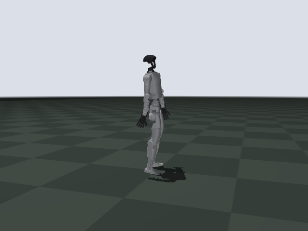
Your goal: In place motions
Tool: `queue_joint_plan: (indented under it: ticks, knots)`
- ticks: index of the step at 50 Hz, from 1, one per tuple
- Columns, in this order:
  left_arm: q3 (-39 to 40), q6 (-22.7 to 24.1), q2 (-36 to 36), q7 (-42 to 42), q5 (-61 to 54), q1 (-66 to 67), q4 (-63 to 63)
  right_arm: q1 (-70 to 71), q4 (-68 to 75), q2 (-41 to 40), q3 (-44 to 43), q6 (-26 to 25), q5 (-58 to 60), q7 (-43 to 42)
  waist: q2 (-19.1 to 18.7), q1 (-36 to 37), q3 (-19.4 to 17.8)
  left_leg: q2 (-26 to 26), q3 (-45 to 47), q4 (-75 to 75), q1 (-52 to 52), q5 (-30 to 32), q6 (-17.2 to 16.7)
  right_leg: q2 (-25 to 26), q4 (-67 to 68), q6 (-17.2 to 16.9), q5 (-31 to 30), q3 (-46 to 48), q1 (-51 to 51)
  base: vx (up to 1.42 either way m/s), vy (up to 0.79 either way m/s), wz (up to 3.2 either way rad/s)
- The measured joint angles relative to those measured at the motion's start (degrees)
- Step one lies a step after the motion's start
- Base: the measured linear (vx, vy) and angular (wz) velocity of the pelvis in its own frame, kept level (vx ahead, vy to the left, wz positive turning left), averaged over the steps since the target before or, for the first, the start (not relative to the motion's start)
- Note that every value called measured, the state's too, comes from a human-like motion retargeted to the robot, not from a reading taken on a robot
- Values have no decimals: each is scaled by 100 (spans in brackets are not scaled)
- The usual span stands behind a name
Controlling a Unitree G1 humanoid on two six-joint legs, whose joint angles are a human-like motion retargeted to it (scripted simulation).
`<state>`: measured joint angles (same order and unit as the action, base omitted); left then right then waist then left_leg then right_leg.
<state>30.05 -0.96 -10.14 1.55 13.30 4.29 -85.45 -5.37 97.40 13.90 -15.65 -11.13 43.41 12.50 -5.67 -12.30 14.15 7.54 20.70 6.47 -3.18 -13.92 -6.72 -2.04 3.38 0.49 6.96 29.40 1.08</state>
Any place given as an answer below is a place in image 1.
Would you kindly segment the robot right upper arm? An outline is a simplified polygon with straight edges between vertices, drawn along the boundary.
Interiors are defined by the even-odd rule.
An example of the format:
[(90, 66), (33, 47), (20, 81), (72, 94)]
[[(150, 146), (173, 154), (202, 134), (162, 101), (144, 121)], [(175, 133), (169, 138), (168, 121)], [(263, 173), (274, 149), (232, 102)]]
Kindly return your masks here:
[(153, 95), (149, 92), (150, 91), (150, 85), (151, 85), (151, 81), (152, 81), (152, 75), (151, 74), (147, 74), (143, 76), (143, 81), (144, 81), (144, 95), (146, 93), (149, 94), (149, 100), (153, 97)]

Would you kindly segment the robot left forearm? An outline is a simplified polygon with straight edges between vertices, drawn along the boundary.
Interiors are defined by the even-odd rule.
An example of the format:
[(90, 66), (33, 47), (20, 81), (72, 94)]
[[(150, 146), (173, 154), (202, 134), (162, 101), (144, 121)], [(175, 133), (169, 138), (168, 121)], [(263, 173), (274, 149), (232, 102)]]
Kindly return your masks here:
[(164, 95), (162, 94), (162, 97), (159, 98), (159, 101), (160, 101), (160, 104), (161, 104), (161, 108), (165, 108), (165, 105), (164, 105), (165, 101), (164, 101), (164, 97), (163, 96)]

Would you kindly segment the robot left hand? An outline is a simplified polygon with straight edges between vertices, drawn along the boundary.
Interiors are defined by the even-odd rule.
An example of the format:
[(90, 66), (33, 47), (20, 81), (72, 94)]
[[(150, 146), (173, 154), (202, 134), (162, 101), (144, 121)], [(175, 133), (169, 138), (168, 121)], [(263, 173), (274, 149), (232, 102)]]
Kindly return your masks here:
[[(165, 104), (164, 104), (165, 105)], [(167, 111), (167, 109), (166, 109), (166, 105), (165, 105), (165, 108), (161, 108), (162, 109), (162, 114), (163, 114), (163, 116), (164, 116), (164, 119), (165, 119), (165, 117), (166, 117), (166, 115), (167, 115), (167, 113), (170, 115), (170, 113)], [(166, 119), (168, 118), (168, 115), (167, 115), (167, 117), (166, 117)]]

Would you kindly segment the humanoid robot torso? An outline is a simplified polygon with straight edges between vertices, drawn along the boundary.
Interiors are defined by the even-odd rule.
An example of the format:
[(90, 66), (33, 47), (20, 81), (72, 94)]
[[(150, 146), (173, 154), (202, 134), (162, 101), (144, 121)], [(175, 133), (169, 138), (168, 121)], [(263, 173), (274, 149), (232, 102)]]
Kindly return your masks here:
[(162, 97), (162, 88), (161, 88), (161, 78), (158, 72), (152, 72), (149, 71), (147, 72), (145, 75), (147, 74), (151, 74), (152, 76), (152, 81), (151, 81), (151, 85), (150, 85), (150, 93), (153, 95), (153, 97), (151, 98), (154, 99), (152, 101), (152, 104), (150, 105), (150, 109), (149, 109), (149, 113), (151, 113), (152, 110), (156, 110), (157, 113), (160, 113), (160, 106), (159, 106), (159, 98)]

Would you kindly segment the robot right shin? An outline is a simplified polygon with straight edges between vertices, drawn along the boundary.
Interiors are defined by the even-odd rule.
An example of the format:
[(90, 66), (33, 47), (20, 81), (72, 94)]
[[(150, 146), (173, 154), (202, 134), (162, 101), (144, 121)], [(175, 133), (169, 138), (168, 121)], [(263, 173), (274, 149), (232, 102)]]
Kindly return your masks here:
[(153, 145), (153, 141), (147, 142), (147, 157), (148, 157), (148, 170), (151, 170), (154, 164), (154, 159), (156, 156), (157, 151), (157, 144), (155, 144), (155, 147)]

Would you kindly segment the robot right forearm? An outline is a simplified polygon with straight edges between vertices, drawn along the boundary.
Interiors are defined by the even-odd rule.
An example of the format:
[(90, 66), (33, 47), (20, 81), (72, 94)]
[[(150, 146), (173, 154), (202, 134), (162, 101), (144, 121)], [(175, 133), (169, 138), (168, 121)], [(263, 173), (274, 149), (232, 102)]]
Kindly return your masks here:
[(147, 112), (149, 111), (149, 104), (150, 104), (150, 100), (149, 99), (149, 94), (146, 93), (144, 98), (143, 98), (143, 102), (144, 102), (144, 108), (143, 108), (143, 113), (142, 113), (142, 116), (146, 116), (147, 115)]

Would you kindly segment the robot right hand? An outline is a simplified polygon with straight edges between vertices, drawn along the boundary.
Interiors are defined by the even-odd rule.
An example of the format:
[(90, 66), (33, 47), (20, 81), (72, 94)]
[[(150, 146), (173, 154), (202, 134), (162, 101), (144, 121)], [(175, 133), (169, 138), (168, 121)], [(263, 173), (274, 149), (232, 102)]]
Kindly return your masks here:
[[(142, 111), (142, 113), (143, 113), (143, 111)], [(148, 114), (148, 113), (147, 113)], [(142, 114), (141, 114), (141, 118), (139, 119), (139, 121), (138, 121), (138, 123), (137, 123), (137, 125), (138, 125), (138, 127), (140, 126), (140, 124), (141, 124), (141, 126), (140, 126), (140, 128), (142, 127), (144, 127), (144, 124), (147, 126), (147, 123), (146, 123), (146, 117), (147, 117), (147, 115), (146, 116), (143, 116)], [(140, 123), (139, 123), (140, 122)], [(143, 126), (142, 126), (142, 124), (143, 124)]]

